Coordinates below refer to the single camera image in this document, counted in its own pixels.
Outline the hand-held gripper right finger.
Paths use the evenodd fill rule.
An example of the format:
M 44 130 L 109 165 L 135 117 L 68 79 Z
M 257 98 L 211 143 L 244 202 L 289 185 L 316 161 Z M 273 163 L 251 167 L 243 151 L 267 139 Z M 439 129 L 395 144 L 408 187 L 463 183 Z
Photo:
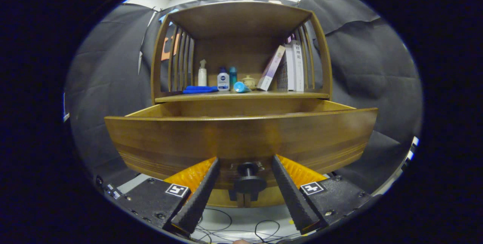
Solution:
M 295 182 L 280 157 L 273 156 L 271 170 L 295 228 L 301 234 L 339 225 L 372 206 L 372 196 L 340 175 L 301 184 Z

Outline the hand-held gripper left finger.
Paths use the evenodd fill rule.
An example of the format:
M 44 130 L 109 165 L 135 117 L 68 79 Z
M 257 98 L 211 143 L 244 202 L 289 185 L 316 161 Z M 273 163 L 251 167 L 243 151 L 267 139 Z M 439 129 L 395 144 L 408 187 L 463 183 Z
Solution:
M 204 161 L 194 191 L 180 180 L 148 178 L 125 194 L 125 209 L 161 230 L 189 237 L 202 217 L 219 173 L 219 158 L 214 157 Z

